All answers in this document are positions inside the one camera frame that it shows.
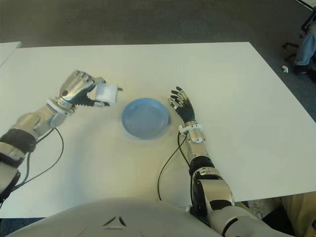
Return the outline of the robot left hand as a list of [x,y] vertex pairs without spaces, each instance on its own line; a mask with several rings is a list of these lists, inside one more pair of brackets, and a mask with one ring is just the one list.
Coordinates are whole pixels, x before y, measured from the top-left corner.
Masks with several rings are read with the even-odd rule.
[[108,102],[90,99],[90,93],[96,86],[106,84],[102,77],[94,78],[82,71],[74,71],[62,84],[59,94],[53,100],[64,109],[74,109],[76,106],[109,107]]

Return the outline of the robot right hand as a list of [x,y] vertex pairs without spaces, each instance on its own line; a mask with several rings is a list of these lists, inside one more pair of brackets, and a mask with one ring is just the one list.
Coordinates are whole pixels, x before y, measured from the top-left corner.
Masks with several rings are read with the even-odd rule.
[[184,123],[196,122],[194,108],[188,95],[182,88],[177,86],[175,90],[171,90],[168,103]]

